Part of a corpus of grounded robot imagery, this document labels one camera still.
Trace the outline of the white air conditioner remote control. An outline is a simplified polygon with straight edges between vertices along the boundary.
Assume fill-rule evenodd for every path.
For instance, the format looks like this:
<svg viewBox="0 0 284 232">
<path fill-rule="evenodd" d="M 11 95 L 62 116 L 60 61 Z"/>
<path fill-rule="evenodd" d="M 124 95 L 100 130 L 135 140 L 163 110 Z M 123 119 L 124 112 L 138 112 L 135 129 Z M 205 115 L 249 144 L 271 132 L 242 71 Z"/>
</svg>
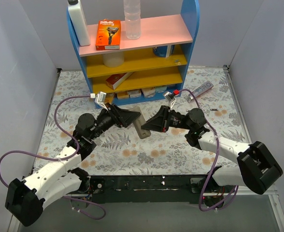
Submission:
<svg viewBox="0 0 284 232">
<path fill-rule="evenodd" d="M 138 106 L 134 106 L 131 110 L 139 112 L 140 116 L 133 122 L 135 130 L 139 136 L 140 139 L 145 139 L 147 137 L 151 136 L 151 132 L 149 130 L 144 130 L 141 128 L 142 125 L 146 123 L 146 120 L 144 118 L 144 115 Z"/>
</svg>

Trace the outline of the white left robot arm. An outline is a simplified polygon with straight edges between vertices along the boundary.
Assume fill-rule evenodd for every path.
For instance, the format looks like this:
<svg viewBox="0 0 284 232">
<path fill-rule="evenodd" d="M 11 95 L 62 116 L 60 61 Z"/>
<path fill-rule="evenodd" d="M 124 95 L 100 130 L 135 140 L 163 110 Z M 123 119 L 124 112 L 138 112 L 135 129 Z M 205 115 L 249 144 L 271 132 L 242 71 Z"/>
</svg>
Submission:
<svg viewBox="0 0 284 232">
<path fill-rule="evenodd" d="M 89 174 L 77 167 L 95 149 L 93 141 L 113 126 L 128 127 L 141 116 L 140 112 L 121 109 L 115 104 L 102 109 L 97 117 L 82 114 L 73 138 L 55 157 L 23 180 L 14 179 L 8 186 L 5 208 L 25 227 L 32 225 L 54 201 L 90 187 Z"/>
</svg>

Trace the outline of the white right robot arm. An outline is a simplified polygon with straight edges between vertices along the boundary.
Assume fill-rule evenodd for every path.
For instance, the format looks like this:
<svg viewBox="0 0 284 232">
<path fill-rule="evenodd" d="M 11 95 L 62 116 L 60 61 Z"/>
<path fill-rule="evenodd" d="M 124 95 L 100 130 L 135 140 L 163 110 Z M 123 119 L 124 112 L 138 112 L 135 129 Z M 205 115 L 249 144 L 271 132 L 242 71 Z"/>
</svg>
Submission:
<svg viewBox="0 0 284 232">
<path fill-rule="evenodd" d="M 283 175 L 283 170 L 264 143 L 239 143 L 220 138 L 206 128 L 207 120 L 201 109 L 193 108 L 182 115 L 168 106 L 159 111 L 141 126 L 144 130 L 166 132 L 170 127 L 186 129 L 188 144 L 199 150 L 218 153 L 234 162 L 238 167 L 215 168 L 206 179 L 206 187 L 211 192 L 223 186 L 246 186 L 252 192 L 262 195 Z"/>
</svg>

